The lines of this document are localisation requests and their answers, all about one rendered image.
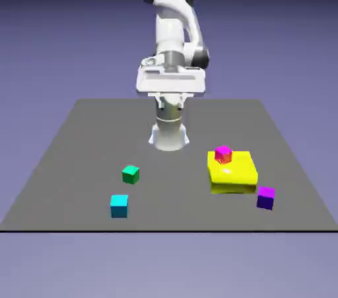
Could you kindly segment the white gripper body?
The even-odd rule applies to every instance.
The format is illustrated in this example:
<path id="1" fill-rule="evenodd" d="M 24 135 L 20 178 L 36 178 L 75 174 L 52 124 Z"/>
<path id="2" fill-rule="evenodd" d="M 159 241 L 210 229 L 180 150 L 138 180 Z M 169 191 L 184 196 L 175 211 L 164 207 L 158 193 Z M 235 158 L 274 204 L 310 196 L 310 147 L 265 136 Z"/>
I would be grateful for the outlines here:
<path id="1" fill-rule="evenodd" d="M 162 65 L 139 66 L 136 89 L 139 93 L 189 93 L 205 92 L 205 70 L 178 66 L 176 72 L 165 72 Z"/>

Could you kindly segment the small purple cube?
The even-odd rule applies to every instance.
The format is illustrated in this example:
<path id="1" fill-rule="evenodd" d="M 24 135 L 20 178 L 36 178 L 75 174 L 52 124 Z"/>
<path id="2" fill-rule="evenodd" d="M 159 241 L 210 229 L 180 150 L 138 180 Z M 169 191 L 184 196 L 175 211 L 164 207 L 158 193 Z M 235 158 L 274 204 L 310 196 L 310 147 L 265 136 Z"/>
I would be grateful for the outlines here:
<path id="1" fill-rule="evenodd" d="M 272 210 L 275 200 L 275 189 L 265 186 L 260 186 L 257 193 L 256 207 L 266 210 Z"/>

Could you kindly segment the small green cube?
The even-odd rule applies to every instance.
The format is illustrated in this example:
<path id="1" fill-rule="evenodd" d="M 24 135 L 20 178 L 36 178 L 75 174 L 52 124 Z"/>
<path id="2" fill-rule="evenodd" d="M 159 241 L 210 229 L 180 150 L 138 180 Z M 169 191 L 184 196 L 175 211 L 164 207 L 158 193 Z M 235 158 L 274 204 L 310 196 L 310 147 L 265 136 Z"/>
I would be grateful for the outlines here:
<path id="1" fill-rule="evenodd" d="M 121 172 L 122 181 L 126 184 L 136 184 L 140 177 L 139 167 L 127 165 Z"/>

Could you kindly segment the large yellow box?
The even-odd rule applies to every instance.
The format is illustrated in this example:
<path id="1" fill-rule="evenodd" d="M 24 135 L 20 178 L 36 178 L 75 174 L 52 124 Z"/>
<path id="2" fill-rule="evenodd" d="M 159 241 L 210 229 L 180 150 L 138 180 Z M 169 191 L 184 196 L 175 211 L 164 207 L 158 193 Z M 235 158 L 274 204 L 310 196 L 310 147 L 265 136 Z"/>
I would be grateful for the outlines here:
<path id="1" fill-rule="evenodd" d="M 215 152 L 207 152 L 207 169 L 212 194 L 254 194 L 258 173 L 249 151 L 233 151 L 232 160 L 221 164 Z"/>

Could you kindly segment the small pink cube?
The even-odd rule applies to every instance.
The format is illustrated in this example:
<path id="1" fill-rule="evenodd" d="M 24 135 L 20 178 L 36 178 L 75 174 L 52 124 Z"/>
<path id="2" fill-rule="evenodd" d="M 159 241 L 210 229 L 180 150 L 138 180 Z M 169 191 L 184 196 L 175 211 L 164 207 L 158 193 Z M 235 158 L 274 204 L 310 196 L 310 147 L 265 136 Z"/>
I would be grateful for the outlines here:
<path id="1" fill-rule="evenodd" d="M 222 145 L 215 148 L 215 161 L 220 164 L 227 164 L 232 161 L 232 150 L 228 146 Z"/>

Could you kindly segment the small cyan cube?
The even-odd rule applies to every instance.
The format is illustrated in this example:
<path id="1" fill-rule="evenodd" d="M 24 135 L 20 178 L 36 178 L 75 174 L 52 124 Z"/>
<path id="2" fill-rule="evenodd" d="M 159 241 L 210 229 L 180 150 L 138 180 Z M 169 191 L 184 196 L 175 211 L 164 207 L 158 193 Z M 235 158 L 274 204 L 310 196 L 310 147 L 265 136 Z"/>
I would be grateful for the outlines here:
<path id="1" fill-rule="evenodd" d="M 113 194 L 110 200 L 111 218 L 127 218 L 128 216 L 128 201 L 127 194 Z"/>

